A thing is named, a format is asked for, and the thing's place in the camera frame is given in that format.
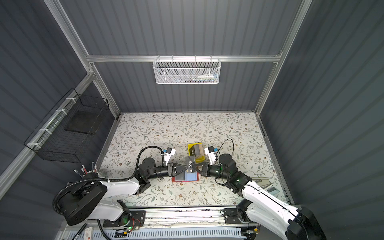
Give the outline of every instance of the black corrugated hose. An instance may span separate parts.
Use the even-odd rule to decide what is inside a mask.
[[[127,177],[127,178],[117,178],[117,179],[108,179],[109,181],[111,182],[123,182],[123,181],[128,181],[129,179],[131,179],[133,176],[135,176],[136,172],[137,172],[137,167],[139,166],[139,159],[140,159],[140,156],[142,154],[142,152],[144,152],[144,150],[148,149],[148,148],[157,148],[160,150],[161,152],[161,158],[162,158],[162,162],[164,162],[164,153],[163,153],[163,150],[158,147],[158,146],[148,146],[148,147],[145,147],[143,148],[139,155],[137,156],[137,160],[136,160],[136,166],[135,166],[135,171],[132,173],[132,175],[130,177]],[[63,215],[63,213],[60,211],[60,208],[59,206],[57,205],[57,201],[60,197],[60,195],[65,191],[67,190],[68,188],[80,183],[80,182],[100,182],[100,181],[105,181],[106,179],[105,178],[99,178],[99,177],[95,177],[95,178],[88,178],[88,179],[80,179],[79,181],[76,181],[76,182],[73,182],[71,183],[70,185],[64,187],[63,189],[61,189],[53,198],[52,200],[52,207],[53,209],[55,210],[55,212],[57,212],[58,214],[60,215]]]

